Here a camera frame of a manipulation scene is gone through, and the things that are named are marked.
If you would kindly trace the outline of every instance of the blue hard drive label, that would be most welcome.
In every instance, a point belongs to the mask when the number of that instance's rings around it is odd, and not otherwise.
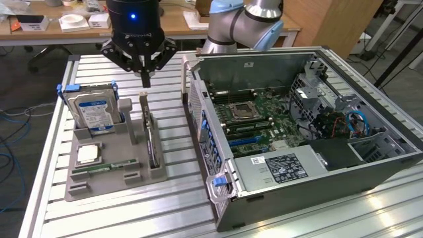
[[[308,177],[304,167],[295,154],[282,155],[266,159],[266,163],[270,167],[270,171],[274,175],[276,183],[283,183]]]
[[[107,112],[107,101],[84,102],[79,104],[81,116],[91,130],[101,131],[113,127],[112,115]]]

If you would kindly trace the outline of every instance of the cpu socket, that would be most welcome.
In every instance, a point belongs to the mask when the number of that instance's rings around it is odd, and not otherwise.
[[[252,102],[230,104],[234,118],[236,120],[258,119],[260,115],[258,113],[255,104]]]

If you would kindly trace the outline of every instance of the wooden desk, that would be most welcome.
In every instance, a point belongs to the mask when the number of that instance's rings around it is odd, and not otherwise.
[[[190,11],[194,6],[183,0],[170,0],[160,4],[164,9],[164,16],[160,18],[161,28],[167,37],[175,40],[206,39],[207,30],[194,31],[188,28],[183,11]],[[84,31],[63,33],[59,24],[59,17],[64,11],[69,11],[72,7],[59,6],[48,7],[44,2],[33,1],[31,10],[37,15],[45,15],[55,20],[49,23],[47,31],[23,31],[21,29],[11,32],[8,23],[0,24],[0,46],[19,45],[55,45],[55,44],[77,44],[97,43],[105,41],[111,37],[112,29],[89,29]],[[299,25],[283,16],[284,26],[282,36],[286,36],[284,46],[292,46],[296,33],[300,31]]]

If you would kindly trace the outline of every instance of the white box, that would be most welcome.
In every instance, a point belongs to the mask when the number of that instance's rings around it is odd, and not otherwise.
[[[20,22],[23,31],[45,31],[49,24],[48,18],[44,16],[41,22]]]
[[[72,31],[83,31],[89,30],[89,25],[87,20],[84,19],[80,23],[76,24],[68,24],[64,21],[59,19],[61,32],[72,32]]]
[[[359,40],[356,42],[355,47],[352,48],[352,51],[350,53],[350,55],[356,55],[360,54],[364,50],[364,46],[367,46],[368,42],[371,40],[371,36],[367,35],[364,32],[362,33]]]
[[[91,28],[108,29],[111,27],[111,17],[108,14],[92,15],[88,24]]]

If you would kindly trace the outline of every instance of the power supply label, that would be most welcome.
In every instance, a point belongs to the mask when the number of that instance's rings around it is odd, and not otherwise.
[[[308,177],[295,154],[282,155],[266,159],[266,163],[278,183]]]

